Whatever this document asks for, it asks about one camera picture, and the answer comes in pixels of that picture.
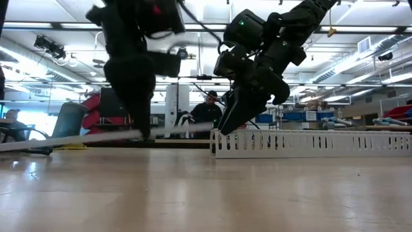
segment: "person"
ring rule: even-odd
[[[203,122],[215,122],[220,120],[222,111],[219,106],[216,105],[218,99],[218,93],[211,90],[206,97],[206,101],[198,104],[191,112],[195,123]],[[195,139],[209,139],[210,132],[197,132],[194,134]]]
[[[20,128],[26,128],[27,127],[24,123],[19,122],[17,120],[17,118],[19,117],[19,112],[20,112],[20,110],[9,110],[9,111],[7,111],[6,119],[12,120],[12,123],[9,125],[10,128],[20,129]],[[18,136],[20,137],[20,139],[24,139],[24,140],[26,139],[24,131],[19,131]]]

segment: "black cap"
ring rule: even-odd
[[[214,90],[209,91],[209,92],[207,93],[207,95],[213,96],[213,97],[218,97],[218,93],[216,93],[216,91],[214,91]]]

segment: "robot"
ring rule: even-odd
[[[228,25],[220,45],[231,50],[219,53],[214,74],[234,84],[224,94],[226,110],[218,129],[227,135],[273,104],[284,103],[290,95],[282,73],[289,63],[299,66],[306,58],[303,43],[319,26],[337,0],[304,0],[290,12],[271,13],[264,21],[244,10]],[[135,129],[149,137],[150,100],[156,85],[155,75],[177,77],[180,57],[147,51],[145,37],[157,39],[157,32],[185,32],[178,5],[182,0],[104,0],[105,7],[94,6],[86,18],[101,26],[109,61],[104,66],[106,79],[134,119]]]

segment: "white plastic fence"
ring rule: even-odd
[[[211,133],[211,155],[227,158],[404,157],[412,136],[389,131],[238,130]]]

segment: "black monitor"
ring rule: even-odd
[[[102,88],[100,91],[101,117],[127,117],[127,111],[117,98],[112,88]]]

